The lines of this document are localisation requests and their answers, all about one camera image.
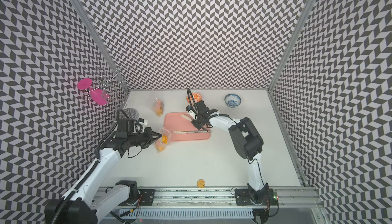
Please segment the clear resealable bag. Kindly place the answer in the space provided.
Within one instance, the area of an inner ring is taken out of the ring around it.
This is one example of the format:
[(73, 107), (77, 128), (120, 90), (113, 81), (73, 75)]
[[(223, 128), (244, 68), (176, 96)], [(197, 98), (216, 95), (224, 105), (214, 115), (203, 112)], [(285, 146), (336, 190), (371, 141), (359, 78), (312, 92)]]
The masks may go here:
[(155, 148), (158, 152), (162, 152), (170, 142), (172, 135), (171, 132), (164, 127), (159, 130), (159, 134), (162, 136), (155, 142)]
[(152, 111), (158, 116), (161, 117), (164, 112), (164, 102), (160, 99), (155, 99), (153, 101)]

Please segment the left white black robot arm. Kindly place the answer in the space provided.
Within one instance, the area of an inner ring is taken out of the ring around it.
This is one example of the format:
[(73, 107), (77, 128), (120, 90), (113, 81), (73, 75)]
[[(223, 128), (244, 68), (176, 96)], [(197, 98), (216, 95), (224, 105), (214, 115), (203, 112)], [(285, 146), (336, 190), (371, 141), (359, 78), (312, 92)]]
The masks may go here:
[(61, 198), (47, 203), (47, 224), (98, 224), (119, 204), (139, 206), (142, 194), (136, 181), (131, 180), (120, 180), (97, 200), (94, 197), (105, 178), (130, 148), (147, 149), (162, 134), (148, 127), (146, 120), (134, 120), (122, 109), (117, 111), (115, 120), (116, 130), (98, 144), (96, 157), (82, 177)]

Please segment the round cracker cookie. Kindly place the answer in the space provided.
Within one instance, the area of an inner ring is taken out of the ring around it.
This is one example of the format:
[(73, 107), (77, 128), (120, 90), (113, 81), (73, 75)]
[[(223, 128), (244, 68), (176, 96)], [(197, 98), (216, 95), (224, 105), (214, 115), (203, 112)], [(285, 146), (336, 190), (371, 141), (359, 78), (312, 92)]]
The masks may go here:
[(205, 187), (205, 181), (203, 179), (200, 179), (197, 181), (197, 187), (198, 188), (204, 188)]

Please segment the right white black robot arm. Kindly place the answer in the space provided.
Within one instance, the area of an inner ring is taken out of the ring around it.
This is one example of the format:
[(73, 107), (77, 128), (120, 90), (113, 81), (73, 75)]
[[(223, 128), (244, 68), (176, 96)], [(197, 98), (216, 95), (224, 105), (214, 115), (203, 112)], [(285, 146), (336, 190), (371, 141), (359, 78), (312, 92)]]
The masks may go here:
[(248, 166), (248, 191), (251, 202), (261, 205), (268, 201), (269, 185), (262, 173), (261, 153), (264, 141), (250, 118), (234, 119), (216, 109), (209, 109), (203, 100), (196, 101), (192, 91), (187, 89), (189, 105), (186, 108), (191, 124), (197, 132), (209, 132), (220, 128), (228, 132), (237, 154), (246, 159)]

